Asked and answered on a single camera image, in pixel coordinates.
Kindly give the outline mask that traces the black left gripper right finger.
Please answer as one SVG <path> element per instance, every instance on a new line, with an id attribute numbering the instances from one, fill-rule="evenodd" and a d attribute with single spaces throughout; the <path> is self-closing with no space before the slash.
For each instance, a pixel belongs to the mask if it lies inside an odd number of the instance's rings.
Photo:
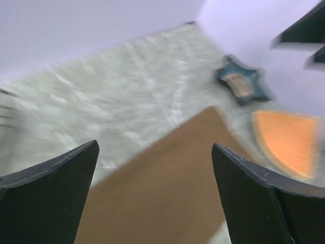
<path id="1" fill-rule="evenodd" d="M 232 243 L 324 243 L 324 188 L 214 144 L 214 175 Z"/>

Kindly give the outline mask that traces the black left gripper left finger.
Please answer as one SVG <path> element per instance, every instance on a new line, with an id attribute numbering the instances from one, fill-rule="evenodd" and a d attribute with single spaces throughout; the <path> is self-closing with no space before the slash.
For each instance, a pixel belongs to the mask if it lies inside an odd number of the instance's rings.
<path id="1" fill-rule="evenodd" d="M 74 243 L 99 156 L 96 140 L 1 177 L 1 243 Z"/>

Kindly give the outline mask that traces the brown cloth napkin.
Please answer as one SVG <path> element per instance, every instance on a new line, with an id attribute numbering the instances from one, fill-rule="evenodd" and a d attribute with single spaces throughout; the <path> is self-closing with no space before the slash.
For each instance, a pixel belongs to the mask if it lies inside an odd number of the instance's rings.
<path id="1" fill-rule="evenodd" d="M 209 107 L 95 185 L 76 243 L 207 243 L 224 221 L 211 149 L 254 160 Z"/>

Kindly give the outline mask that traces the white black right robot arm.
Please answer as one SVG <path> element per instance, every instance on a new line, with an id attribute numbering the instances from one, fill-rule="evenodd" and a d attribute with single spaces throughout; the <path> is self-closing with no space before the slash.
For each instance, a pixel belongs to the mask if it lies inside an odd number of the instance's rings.
<path id="1" fill-rule="evenodd" d="M 272 74 L 324 75 L 324 1 L 276 1 L 268 30 Z"/>

